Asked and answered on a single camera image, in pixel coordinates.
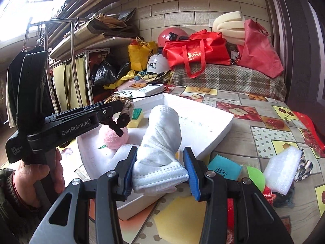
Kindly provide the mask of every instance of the tiled wall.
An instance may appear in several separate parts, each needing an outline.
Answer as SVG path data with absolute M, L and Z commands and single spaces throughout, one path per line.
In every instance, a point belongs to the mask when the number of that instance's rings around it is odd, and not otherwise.
M 131 21 L 139 27 L 146 41 L 157 41 L 166 27 L 211 31 L 209 19 L 232 11 L 241 11 L 246 19 L 253 19 L 270 31 L 265 0 L 120 0 L 107 6 L 104 13 L 133 7 L 137 10 Z

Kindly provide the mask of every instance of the yellow sponge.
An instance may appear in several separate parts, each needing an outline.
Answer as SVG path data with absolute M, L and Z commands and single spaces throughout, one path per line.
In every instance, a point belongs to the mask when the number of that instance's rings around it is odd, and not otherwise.
M 141 108 L 134 109 L 133 118 L 129 122 L 127 127 L 129 129 L 136 129 L 139 126 L 142 119 L 143 119 L 143 111 L 142 111 L 142 109 Z

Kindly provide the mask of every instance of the yellow bag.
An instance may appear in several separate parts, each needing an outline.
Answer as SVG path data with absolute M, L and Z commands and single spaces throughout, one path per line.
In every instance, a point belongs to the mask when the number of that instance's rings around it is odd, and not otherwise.
M 158 49 L 155 41 L 144 42 L 139 37 L 136 39 L 139 45 L 129 45 L 131 70 L 143 71 L 147 68 L 150 57 L 157 54 Z

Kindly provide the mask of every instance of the plaid fabric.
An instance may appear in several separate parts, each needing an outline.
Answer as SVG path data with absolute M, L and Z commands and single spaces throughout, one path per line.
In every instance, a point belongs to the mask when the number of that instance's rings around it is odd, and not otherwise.
M 190 63 L 190 67 L 194 73 L 201 69 L 201 64 Z M 235 65 L 207 64 L 204 73 L 194 79 L 187 76 L 184 65 L 177 65 L 171 84 L 257 94 L 280 101 L 284 101 L 287 93 L 282 76 L 271 79 L 259 71 Z

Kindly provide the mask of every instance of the yellow foam pad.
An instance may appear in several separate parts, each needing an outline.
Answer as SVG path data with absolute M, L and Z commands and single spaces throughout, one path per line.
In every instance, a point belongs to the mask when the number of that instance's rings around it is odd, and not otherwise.
M 159 237 L 171 244 L 198 244 L 206 202 L 193 196 L 178 197 L 154 216 Z
M 128 129 L 136 129 L 139 126 L 139 124 L 143 118 L 144 118 L 143 111 L 141 111 L 141 113 L 137 119 L 132 119 L 129 122 L 129 124 L 127 125 L 127 128 Z

